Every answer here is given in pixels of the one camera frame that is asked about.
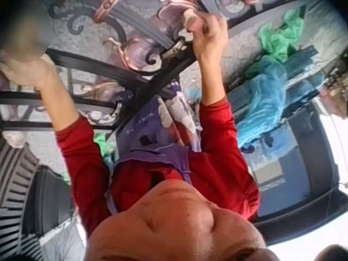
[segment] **wrist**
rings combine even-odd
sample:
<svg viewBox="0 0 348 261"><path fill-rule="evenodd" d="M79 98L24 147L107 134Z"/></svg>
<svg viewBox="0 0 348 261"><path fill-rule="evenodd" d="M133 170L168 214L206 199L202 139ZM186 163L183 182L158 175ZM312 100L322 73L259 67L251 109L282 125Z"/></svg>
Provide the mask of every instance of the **wrist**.
<svg viewBox="0 0 348 261"><path fill-rule="evenodd" d="M216 59L198 59L198 64L200 65L201 69L205 70L220 70L220 61Z"/></svg>
<svg viewBox="0 0 348 261"><path fill-rule="evenodd" d="M41 92L61 85L63 83L59 75L56 72L48 72L46 77L38 81L35 87Z"/></svg>
<svg viewBox="0 0 348 261"><path fill-rule="evenodd" d="M221 65L220 63L214 63L214 62L198 62L200 65L201 73L202 74L220 74L221 75Z"/></svg>

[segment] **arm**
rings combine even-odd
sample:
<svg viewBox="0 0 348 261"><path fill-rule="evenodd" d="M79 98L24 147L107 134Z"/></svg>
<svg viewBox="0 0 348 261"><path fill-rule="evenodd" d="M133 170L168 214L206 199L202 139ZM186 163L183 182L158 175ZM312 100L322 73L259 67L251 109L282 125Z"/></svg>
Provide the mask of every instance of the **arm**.
<svg viewBox="0 0 348 261"><path fill-rule="evenodd" d="M90 235L110 215L104 198L109 171L93 142L91 126L79 115L49 57L30 63L5 57L1 70L10 81L40 91L71 177L74 201Z"/></svg>
<svg viewBox="0 0 348 261"><path fill-rule="evenodd" d="M219 175L216 188L223 195L223 205L251 216L260 203L259 191L238 149L237 130L222 83L220 62L228 42L226 19L197 15L189 21L188 29L194 34L194 51L202 75L202 151Z"/></svg>

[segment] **green plastic bag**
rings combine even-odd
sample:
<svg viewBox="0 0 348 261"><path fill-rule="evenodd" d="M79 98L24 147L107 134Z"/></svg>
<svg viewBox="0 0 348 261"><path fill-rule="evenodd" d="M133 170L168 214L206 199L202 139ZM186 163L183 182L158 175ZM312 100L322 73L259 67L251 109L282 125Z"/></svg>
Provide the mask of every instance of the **green plastic bag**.
<svg viewBox="0 0 348 261"><path fill-rule="evenodd" d="M275 58L280 63L288 60L289 50L293 49L293 44L301 38L304 21L300 18L300 11L289 10L284 17L284 26L280 29L272 29L272 24L268 23L261 27L258 37L267 55ZM257 63L251 65L245 73L247 79L258 75Z"/></svg>

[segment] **paved ground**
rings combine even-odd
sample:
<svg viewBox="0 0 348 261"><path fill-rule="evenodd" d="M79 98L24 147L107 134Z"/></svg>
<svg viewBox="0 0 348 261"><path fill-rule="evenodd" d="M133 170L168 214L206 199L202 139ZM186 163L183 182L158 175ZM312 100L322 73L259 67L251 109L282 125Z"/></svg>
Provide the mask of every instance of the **paved ground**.
<svg viewBox="0 0 348 261"><path fill-rule="evenodd" d="M76 2L68 0L66 8L62 11L76 6ZM157 8L136 8L144 17L152 16ZM74 24L83 24L84 30L80 35L72 35L67 29L68 18L52 20L54 39L50 48L61 49L73 53L82 54L94 59L106 61L111 52L110 46L103 46L102 42L109 36L117 37L111 26L106 24L95 25L91 18L82 16ZM228 49L223 58L223 78L225 82L242 77L245 69L254 62L255 58L262 53L257 32L264 23L255 24L252 28L242 32L230 40ZM272 21L276 27L282 24L281 17ZM307 17L301 44L314 44L320 52L321 67L331 61L342 52L348 42L348 33L342 20L328 4L324 3L313 10ZM61 74L66 82L66 72ZM94 76L87 73L73 72L73 77L93 81ZM181 73L181 83L184 89L200 88L200 73L197 63ZM30 120L48 121L43 113L34 113ZM52 132L27 133L27 140L35 155L42 164L50 166L54 171L62 173L66 171L62 157L55 145L55 137Z"/></svg>

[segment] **blue tarp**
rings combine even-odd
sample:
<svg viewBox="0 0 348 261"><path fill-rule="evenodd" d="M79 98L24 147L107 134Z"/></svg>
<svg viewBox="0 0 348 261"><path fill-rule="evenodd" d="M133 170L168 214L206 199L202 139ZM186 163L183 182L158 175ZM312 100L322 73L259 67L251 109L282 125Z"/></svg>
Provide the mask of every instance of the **blue tarp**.
<svg viewBox="0 0 348 261"><path fill-rule="evenodd" d="M245 118L237 124L239 147L272 130L285 106L288 77L284 66L266 55L258 67L260 74L245 83L250 85L252 100Z"/></svg>

